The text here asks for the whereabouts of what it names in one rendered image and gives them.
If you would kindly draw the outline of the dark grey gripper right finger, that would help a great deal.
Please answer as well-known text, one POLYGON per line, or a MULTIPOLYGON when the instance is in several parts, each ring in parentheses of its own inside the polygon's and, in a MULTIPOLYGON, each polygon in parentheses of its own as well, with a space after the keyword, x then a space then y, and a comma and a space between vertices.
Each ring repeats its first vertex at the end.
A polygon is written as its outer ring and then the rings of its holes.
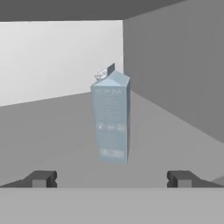
POLYGON ((191 171, 168 171, 167 172, 167 187, 177 188, 222 188, 222 185, 201 179, 191 171))

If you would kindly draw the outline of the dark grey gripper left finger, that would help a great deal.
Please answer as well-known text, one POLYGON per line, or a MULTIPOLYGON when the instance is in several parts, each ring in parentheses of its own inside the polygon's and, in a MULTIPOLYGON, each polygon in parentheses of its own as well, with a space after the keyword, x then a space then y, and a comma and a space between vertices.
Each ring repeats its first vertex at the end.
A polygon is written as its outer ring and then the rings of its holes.
POLYGON ((33 171, 23 179, 10 182, 3 187, 20 187, 20 188, 47 188, 57 187, 56 171, 33 171))

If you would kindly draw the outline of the pale blue milk carton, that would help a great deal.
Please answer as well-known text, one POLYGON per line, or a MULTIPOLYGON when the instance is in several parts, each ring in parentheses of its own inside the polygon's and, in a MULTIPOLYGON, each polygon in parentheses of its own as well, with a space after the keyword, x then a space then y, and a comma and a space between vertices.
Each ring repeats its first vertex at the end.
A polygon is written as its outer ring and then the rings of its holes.
POLYGON ((94 126, 101 161, 127 164, 130 154, 130 77, 115 64, 91 85, 94 126))

